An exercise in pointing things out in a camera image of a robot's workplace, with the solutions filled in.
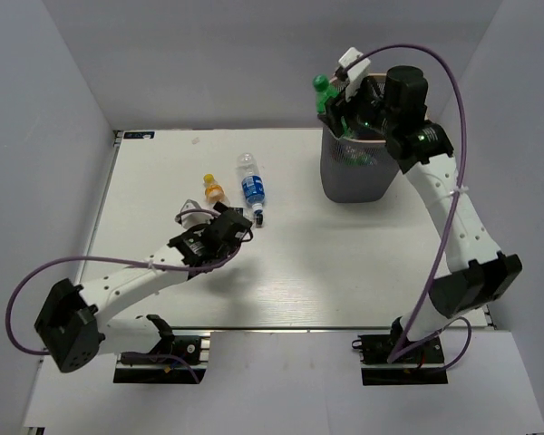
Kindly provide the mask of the green plastic bottle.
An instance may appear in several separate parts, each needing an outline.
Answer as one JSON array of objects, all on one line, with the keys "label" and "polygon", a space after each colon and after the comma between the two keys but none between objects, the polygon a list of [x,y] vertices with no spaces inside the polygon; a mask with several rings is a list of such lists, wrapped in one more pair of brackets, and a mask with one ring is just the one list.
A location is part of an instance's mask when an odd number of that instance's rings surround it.
[{"label": "green plastic bottle", "polygon": [[[319,74],[313,81],[313,88],[316,92],[316,114],[320,113],[324,109],[324,102],[327,97],[336,96],[338,93],[344,91],[345,85],[341,83],[337,77],[328,78],[326,75]],[[345,120],[347,121],[348,127],[350,129],[347,136],[334,136],[337,139],[348,137],[350,138],[353,135],[353,128],[351,121],[353,113],[353,103],[350,101],[346,102],[345,109]]]},{"label": "green plastic bottle", "polygon": [[376,163],[376,159],[366,152],[346,153],[344,156],[344,164],[350,167],[367,167]]}]

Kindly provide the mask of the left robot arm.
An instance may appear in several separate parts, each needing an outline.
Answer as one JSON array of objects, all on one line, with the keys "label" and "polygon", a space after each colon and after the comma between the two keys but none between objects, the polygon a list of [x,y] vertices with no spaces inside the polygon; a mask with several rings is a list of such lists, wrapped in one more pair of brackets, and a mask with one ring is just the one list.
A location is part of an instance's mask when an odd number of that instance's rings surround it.
[{"label": "left robot arm", "polygon": [[252,236],[252,221],[233,208],[189,209],[179,217],[190,215],[200,222],[185,226],[145,259],[88,256],[90,262],[123,268],[86,283],[65,278],[53,285],[34,329],[60,372],[75,372],[99,353],[114,353],[118,329],[111,321],[117,314],[167,287],[223,267]]}]

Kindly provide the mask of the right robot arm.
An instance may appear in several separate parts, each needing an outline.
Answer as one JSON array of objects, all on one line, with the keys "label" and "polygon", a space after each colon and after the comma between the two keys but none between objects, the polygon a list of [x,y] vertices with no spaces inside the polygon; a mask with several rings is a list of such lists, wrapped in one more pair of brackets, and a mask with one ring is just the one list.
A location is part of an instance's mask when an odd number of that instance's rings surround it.
[{"label": "right robot arm", "polygon": [[439,234],[433,263],[445,262],[448,275],[430,272],[415,307],[392,325],[391,360],[412,361],[460,315],[500,298],[521,272],[520,258],[504,254],[482,224],[461,180],[465,155],[427,116],[420,69],[318,75],[313,89],[325,195],[335,203],[374,202],[403,174]]}]

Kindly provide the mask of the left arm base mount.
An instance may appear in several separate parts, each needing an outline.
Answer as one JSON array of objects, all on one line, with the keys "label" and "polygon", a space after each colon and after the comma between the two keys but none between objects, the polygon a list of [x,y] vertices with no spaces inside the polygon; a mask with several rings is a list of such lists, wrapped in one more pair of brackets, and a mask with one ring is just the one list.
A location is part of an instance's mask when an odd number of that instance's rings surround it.
[{"label": "left arm base mount", "polygon": [[209,359],[208,334],[173,334],[150,351],[121,353],[115,364],[116,384],[195,385],[201,383]]}]

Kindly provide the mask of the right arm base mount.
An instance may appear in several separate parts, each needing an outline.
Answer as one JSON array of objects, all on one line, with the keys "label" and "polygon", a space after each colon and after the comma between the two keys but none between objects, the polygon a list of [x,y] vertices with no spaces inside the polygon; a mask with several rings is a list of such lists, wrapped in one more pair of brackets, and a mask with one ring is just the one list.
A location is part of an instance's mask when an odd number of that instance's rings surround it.
[{"label": "right arm base mount", "polygon": [[358,335],[351,347],[361,361],[363,386],[417,386],[448,383],[441,340],[435,338],[411,350],[395,362],[387,362],[393,350],[388,334]]}]

